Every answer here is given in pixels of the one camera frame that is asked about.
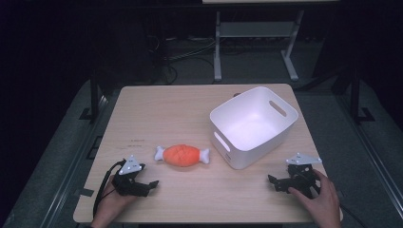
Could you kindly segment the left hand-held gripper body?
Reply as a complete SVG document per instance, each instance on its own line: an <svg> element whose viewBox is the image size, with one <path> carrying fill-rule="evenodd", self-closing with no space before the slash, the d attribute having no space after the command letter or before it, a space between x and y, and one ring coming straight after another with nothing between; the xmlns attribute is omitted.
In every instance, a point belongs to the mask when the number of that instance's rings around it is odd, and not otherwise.
<svg viewBox="0 0 403 228"><path fill-rule="evenodd" d="M127 160L123 160L122 167L116 172L112 185L121 196L140 197L141 191L146 191L146 186L136 182L137 175L144 169L143 164L139 164L133 155Z"/></svg>

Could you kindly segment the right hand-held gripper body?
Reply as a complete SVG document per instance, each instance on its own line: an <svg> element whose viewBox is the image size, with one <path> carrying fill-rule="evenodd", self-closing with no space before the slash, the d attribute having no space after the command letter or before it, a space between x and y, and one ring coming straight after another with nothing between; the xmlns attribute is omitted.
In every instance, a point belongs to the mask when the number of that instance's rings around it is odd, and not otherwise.
<svg viewBox="0 0 403 228"><path fill-rule="evenodd" d="M290 176L286 189L293 187L308 199L312 199L312 190L319 189L317 186L318 176L314 172L313 165L322 163L322 159L297 152L292 158L287 159L286 163Z"/></svg>

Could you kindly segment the person's right hand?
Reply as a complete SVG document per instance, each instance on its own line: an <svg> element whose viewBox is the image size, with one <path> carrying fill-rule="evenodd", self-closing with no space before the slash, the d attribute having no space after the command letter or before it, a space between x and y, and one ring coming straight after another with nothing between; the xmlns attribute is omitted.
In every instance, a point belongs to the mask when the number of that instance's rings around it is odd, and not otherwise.
<svg viewBox="0 0 403 228"><path fill-rule="evenodd" d="M310 213L319 228L341 228L340 204L335 185L321 172L314 169L320 181L320 193L309 199L297 189L289 187L288 191L297 198Z"/></svg>

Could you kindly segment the person's left hand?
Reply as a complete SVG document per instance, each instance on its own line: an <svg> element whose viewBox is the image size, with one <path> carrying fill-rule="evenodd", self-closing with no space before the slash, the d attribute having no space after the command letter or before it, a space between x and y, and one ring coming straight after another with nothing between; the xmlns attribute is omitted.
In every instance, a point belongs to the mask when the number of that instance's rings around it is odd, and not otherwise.
<svg viewBox="0 0 403 228"><path fill-rule="evenodd" d="M132 204L136 196L121 196L114 189L112 184L113 176L107 182L103 192L103 198L98 205L97 213L90 223L91 228L107 228L108 225L117 218L124 209Z"/></svg>

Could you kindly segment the orange plush meat toy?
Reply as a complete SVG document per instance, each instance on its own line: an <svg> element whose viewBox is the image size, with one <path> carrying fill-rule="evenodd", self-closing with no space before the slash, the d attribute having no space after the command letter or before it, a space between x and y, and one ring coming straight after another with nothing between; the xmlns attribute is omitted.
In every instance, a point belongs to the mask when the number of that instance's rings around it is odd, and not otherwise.
<svg viewBox="0 0 403 228"><path fill-rule="evenodd" d="M188 167L199 162L204 164L210 163L209 154L209 149L199 149L187 144L177 144L167 148L158 146L154 160L164 161L174 166Z"/></svg>

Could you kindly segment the white plastic basket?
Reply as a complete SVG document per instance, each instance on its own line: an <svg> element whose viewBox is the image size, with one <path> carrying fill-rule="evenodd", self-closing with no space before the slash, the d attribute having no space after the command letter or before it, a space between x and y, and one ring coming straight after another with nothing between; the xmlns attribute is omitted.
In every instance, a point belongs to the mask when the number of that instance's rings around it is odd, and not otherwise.
<svg viewBox="0 0 403 228"><path fill-rule="evenodd" d="M258 86L211 111L211 142L232 168L244 169L282 144L298 117L273 90Z"/></svg>

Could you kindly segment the black metal stand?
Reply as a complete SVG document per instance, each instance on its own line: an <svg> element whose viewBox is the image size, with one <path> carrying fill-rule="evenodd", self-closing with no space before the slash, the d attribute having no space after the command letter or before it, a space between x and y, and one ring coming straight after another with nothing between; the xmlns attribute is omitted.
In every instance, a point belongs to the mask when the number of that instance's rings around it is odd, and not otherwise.
<svg viewBox="0 0 403 228"><path fill-rule="evenodd" d="M83 109L79 119L90 121L93 124L100 114L100 107L103 98L102 89L100 87L100 76L96 71L94 71L89 77L89 88L90 107Z"/></svg>
<svg viewBox="0 0 403 228"><path fill-rule="evenodd" d="M367 107L359 105L360 97L360 77L355 69L343 69L336 77L335 83L332 85L332 92L341 96L347 89L350 89L350 100L348 102L348 110L351 118L356 124L363 122L374 122L374 116Z"/></svg>

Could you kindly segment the white metal table frame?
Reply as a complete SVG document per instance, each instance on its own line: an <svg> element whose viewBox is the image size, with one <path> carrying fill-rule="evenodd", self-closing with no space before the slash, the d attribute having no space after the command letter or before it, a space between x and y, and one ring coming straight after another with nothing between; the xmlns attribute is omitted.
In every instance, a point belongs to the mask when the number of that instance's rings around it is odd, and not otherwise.
<svg viewBox="0 0 403 228"><path fill-rule="evenodd" d="M223 38L288 38L288 47L280 52L283 63L292 81L298 80L298 75L291 60L291 54L304 11L300 10L294 21L280 22L224 22L221 13L216 12L215 51L213 54L214 81L222 79L221 74L221 40Z"/></svg>

